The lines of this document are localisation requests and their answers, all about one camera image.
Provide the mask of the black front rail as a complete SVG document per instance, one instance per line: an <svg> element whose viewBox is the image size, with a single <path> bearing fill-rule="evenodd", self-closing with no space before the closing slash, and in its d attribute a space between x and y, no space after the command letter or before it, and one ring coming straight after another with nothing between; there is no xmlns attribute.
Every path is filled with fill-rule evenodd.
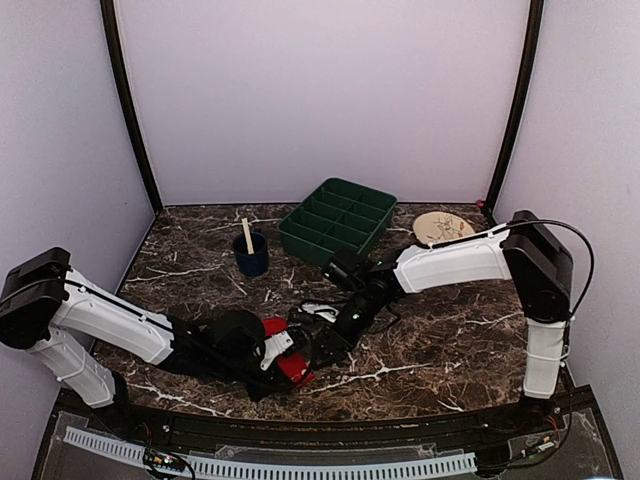
<svg viewBox="0 0 640 480"><path fill-rule="evenodd" d="M444 446L501 443L525 432L513 423L515 407L490 408L408 419L375 421L266 421L202 416L132 405L125 416L107 422L110 428L154 445L212 449L231 444L248 447L398 446L435 442Z"/></svg>

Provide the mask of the black frame post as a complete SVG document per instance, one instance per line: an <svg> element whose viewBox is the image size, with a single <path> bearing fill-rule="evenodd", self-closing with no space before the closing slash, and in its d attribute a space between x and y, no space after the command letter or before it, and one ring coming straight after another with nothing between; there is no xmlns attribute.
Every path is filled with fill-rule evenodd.
<svg viewBox="0 0 640 480"><path fill-rule="evenodd" d="M148 201L154 215L158 216L163 211L164 205L152 172L151 162L144 144L142 130L134 105L117 20L116 2L113 0L101 0L100 9L112 74L130 144Z"/></svg>
<svg viewBox="0 0 640 480"><path fill-rule="evenodd" d="M493 216L515 148L534 69L542 26L544 4L544 0L531 0L529 2L523 49L511 107L497 156L496 165L487 194L483 200L483 206L481 207L486 218Z"/></svg>

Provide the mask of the right black frame post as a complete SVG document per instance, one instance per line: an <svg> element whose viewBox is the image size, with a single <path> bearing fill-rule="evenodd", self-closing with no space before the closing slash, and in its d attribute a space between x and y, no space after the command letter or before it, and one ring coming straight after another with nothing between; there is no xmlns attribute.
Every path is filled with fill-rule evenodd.
<svg viewBox="0 0 640 480"><path fill-rule="evenodd" d="M511 107L497 156L496 165L487 194L483 200L483 206L481 207L486 218L493 216L515 148L534 69L542 26L544 4L544 0L531 0L529 2L523 49Z"/></svg>

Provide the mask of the dark blue mug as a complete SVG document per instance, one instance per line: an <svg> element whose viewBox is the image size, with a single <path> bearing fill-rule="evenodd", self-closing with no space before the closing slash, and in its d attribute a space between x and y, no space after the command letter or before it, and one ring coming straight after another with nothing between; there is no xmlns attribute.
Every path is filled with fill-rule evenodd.
<svg viewBox="0 0 640 480"><path fill-rule="evenodd" d="M247 277L257 277L268 271L269 252L266 237L259 231L251 231L253 252L250 253L243 234L238 235L232 249L236 264L241 274Z"/></svg>

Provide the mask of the red santa sock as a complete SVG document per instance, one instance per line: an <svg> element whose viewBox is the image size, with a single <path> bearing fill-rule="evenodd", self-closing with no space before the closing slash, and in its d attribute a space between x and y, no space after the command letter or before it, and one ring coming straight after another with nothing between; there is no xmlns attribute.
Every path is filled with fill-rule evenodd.
<svg viewBox="0 0 640 480"><path fill-rule="evenodd" d="M288 323L284 318L281 317L271 317L264 319L262 321L262 325L265 329L265 340L269 336L279 333L283 330L286 330L289 333ZM277 357L277 359L271 364L270 368L271 367L275 367L277 371L283 373L284 376L288 378L297 388L301 388L315 378L315 375L311 370L310 363L304 359L301 353L295 350L295 341L292 347L290 347L285 353Z"/></svg>

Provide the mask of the left black frame post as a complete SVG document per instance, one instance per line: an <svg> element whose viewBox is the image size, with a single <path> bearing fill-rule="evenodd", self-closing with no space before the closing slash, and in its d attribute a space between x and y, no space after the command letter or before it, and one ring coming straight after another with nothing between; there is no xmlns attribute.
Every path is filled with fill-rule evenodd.
<svg viewBox="0 0 640 480"><path fill-rule="evenodd" d="M164 205L152 172L151 162L144 144L142 130L134 105L117 20L116 2L113 0L101 0L100 9L112 74L130 144L148 201L154 215L158 216L163 211Z"/></svg>

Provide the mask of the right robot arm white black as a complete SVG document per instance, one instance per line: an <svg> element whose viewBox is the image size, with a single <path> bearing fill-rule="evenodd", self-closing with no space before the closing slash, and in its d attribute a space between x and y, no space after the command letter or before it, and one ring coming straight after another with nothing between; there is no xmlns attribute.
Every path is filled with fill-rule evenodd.
<svg viewBox="0 0 640 480"><path fill-rule="evenodd" d="M549 416L560 368L569 354L570 328L581 302L571 298L574 262L552 233L564 222L540 219L529 210L471 236L439 243L416 241L377 260L341 248L324 276L350 296L335 320L313 338L313 361L324 368L346 358L377 314L407 295L484 281L510 281L527 322L523 394L510 413L521 434L534 432Z"/></svg>

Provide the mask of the green compartment tray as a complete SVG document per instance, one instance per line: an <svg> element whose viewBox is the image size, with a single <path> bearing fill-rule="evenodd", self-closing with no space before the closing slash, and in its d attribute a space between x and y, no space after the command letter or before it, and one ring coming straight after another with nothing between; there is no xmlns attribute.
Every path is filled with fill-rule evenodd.
<svg viewBox="0 0 640 480"><path fill-rule="evenodd" d="M368 254L390 225L397 198L341 178L329 178L278 225L284 251L324 266L342 248Z"/></svg>

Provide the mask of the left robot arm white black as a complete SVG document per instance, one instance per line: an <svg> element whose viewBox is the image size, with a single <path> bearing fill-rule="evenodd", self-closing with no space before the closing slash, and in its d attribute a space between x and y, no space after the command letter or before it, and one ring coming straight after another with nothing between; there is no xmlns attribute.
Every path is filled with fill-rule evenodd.
<svg viewBox="0 0 640 480"><path fill-rule="evenodd" d="M232 310L204 329L133 305L74 269L53 247L11 269L1 292L1 342L42 362L120 436L141 427L125 381L76 340L86 333L172 374L242 383L253 401L313 377L302 342L279 317Z"/></svg>

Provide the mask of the wooden stick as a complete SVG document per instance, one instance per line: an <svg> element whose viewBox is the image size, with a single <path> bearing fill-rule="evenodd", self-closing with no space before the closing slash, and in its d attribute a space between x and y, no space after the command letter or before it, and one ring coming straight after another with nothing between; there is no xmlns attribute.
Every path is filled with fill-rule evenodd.
<svg viewBox="0 0 640 480"><path fill-rule="evenodd" d="M247 253L249 255L253 255L254 254L254 246L253 246L253 241L252 241L252 237L251 237L251 231L250 231L250 226L249 226L248 219L246 217L242 218L241 224L242 224L243 234L244 234L244 238L245 238L245 242L246 242L246 246L247 246Z"/></svg>

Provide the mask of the beige decorated plate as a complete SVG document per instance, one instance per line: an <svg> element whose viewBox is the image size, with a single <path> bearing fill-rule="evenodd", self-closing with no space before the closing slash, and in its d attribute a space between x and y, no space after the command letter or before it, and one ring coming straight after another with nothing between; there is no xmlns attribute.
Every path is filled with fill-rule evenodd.
<svg viewBox="0 0 640 480"><path fill-rule="evenodd" d="M413 233L423 244L457 240L475 234L473 227L463 218L446 212L434 211L418 216Z"/></svg>

